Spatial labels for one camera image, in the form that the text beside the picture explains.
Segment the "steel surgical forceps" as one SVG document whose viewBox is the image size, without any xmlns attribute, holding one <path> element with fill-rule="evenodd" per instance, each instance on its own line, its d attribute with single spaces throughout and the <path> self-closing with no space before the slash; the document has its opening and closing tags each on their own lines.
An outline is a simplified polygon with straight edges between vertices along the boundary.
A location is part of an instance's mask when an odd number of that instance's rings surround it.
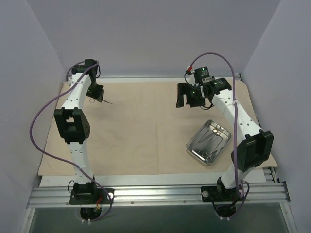
<svg viewBox="0 0 311 233">
<path fill-rule="evenodd" d="M 104 100 L 104 99 L 93 99 L 93 98 L 90 98 L 89 99 L 89 102 L 94 104 L 95 102 L 99 102 L 99 103 L 108 103 L 108 104 L 112 104 L 111 102 L 107 101 L 107 100 Z"/>
</svg>

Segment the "steel surgical scissors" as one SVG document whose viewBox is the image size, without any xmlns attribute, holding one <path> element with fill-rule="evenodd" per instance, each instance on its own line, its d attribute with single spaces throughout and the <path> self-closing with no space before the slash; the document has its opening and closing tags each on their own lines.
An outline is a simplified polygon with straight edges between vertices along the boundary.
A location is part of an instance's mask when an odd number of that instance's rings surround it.
<svg viewBox="0 0 311 233">
<path fill-rule="evenodd" d="M 199 138 L 199 142 L 204 142 L 206 144 L 213 144 L 216 146 L 219 146 L 222 143 L 222 134 L 223 134 L 222 128 L 213 128 L 209 126 L 202 127 L 200 131 L 197 134 L 197 137 Z"/>
</svg>

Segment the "metal instrument tray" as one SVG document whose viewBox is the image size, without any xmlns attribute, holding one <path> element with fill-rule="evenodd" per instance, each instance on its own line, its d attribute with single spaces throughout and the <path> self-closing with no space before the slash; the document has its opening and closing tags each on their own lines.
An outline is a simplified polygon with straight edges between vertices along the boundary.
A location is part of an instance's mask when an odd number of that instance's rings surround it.
<svg viewBox="0 0 311 233">
<path fill-rule="evenodd" d="M 186 144 L 186 151 L 201 164 L 212 165 L 231 140 L 232 134 L 222 125 L 208 120 Z"/>
</svg>

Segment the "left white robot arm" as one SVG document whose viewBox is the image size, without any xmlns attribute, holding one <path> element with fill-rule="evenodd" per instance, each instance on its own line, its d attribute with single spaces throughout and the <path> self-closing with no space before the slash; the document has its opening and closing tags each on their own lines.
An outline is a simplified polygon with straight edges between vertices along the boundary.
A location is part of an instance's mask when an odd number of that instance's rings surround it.
<svg viewBox="0 0 311 233">
<path fill-rule="evenodd" d="M 64 139 L 71 153 L 75 172 L 72 195 L 80 196 L 86 203 L 94 203 L 98 197 L 98 188 L 87 155 L 87 139 L 90 136 L 90 123 L 84 112 L 86 97 L 102 102 L 103 86 L 97 84 L 99 62 L 86 59 L 71 68 L 70 89 L 61 108 L 54 111 L 54 119 L 61 138 Z"/>
</svg>

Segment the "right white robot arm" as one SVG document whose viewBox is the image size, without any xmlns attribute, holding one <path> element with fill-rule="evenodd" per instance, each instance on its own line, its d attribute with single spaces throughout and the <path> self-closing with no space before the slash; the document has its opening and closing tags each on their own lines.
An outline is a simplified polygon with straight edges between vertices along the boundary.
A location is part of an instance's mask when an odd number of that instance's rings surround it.
<svg viewBox="0 0 311 233">
<path fill-rule="evenodd" d="M 197 85 L 177 85 L 177 108 L 185 104 L 203 106 L 205 100 L 220 110 L 233 128 L 232 165 L 216 187 L 216 196 L 227 200 L 251 170 L 269 159 L 274 136 L 271 131 L 264 131 L 239 103 L 235 83 L 219 78 Z"/>
</svg>

